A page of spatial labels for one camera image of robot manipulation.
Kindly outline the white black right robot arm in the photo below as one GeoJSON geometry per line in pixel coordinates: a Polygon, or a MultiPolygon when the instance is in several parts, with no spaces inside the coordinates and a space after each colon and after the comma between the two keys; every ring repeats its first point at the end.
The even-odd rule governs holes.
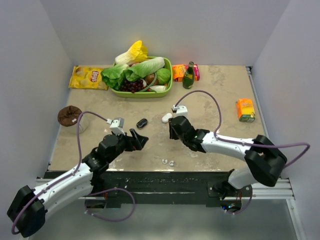
{"type": "Polygon", "coordinates": [[[185,116],[171,118],[168,123],[169,138],[180,140],[190,150],[246,162],[246,167],[230,170],[226,180],[212,187],[219,194],[233,197],[242,188],[255,183],[274,187],[287,163],[285,155],[264,135],[242,139],[218,135],[206,129],[195,129],[185,116]]]}

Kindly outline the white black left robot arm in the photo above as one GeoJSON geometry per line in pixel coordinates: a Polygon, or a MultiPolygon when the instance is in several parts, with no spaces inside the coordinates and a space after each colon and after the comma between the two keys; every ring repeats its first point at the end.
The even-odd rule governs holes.
{"type": "Polygon", "coordinates": [[[12,234],[27,238],[44,225],[46,218],[77,198],[99,196],[104,184],[97,178],[109,164],[123,152],[141,151],[149,140],[133,128],[129,131],[131,135],[106,135],[78,165],[59,177],[35,188],[20,188],[7,211],[12,234]]]}

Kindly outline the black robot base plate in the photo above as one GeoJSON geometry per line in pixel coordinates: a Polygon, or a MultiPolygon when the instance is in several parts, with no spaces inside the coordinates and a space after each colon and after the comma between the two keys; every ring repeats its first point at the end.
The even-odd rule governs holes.
{"type": "Polygon", "coordinates": [[[228,172],[156,172],[107,171],[98,177],[93,193],[85,198],[90,210],[120,208],[124,204],[140,205],[205,205],[223,207],[235,205],[252,195],[246,184],[240,190],[226,185],[228,172]]]}

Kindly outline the black earbud charging case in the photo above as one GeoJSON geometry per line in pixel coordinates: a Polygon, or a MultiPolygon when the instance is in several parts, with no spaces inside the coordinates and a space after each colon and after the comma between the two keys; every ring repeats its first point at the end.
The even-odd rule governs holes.
{"type": "Polygon", "coordinates": [[[144,128],[146,125],[148,124],[148,120],[146,118],[142,118],[141,120],[139,120],[137,123],[136,123],[136,127],[138,129],[142,129],[144,128]]]}

